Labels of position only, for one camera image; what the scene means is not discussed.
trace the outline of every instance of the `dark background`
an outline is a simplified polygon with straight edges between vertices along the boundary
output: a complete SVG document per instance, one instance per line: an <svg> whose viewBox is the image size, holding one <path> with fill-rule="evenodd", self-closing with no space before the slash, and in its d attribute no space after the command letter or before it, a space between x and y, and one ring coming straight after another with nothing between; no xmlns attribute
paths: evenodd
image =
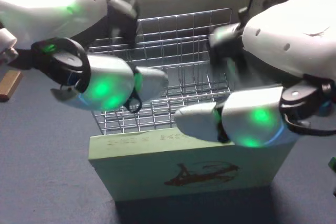
<svg viewBox="0 0 336 224"><path fill-rule="evenodd" d="M0 68L1 78L7 70ZM91 113L57 103L53 87L26 71L12 99L0 103L1 224L336 223L336 179L327 167L336 137L303 137L268 188L116 206L88 162L89 137L99 134ZM335 119L315 120L335 127Z"/></svg>

